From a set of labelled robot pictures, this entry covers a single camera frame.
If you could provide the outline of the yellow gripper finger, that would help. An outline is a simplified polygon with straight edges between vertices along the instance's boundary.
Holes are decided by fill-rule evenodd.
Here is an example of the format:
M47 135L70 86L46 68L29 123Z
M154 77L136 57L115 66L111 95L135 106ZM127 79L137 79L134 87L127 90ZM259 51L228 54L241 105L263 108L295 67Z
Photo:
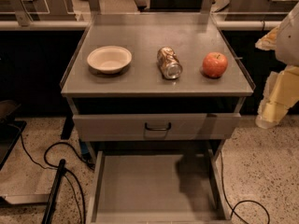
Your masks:
M273 28L266 35L255 43L255 48L260 50L275 50L277 46L277 36L279 27Z
M263 129L277 126L298 102L299 67L287 65L279 73L271 72L264 86L256 125Z

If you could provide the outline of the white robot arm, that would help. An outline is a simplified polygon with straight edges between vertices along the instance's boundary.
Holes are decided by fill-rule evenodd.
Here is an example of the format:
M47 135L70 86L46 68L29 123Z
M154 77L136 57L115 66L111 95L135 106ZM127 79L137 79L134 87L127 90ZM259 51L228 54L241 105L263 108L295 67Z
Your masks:
M299 4L279 26L260 38L255 47L273 50L276 59L286 64L282 71L271 72L267 78L255 120L258 127L270 129L299 102Z

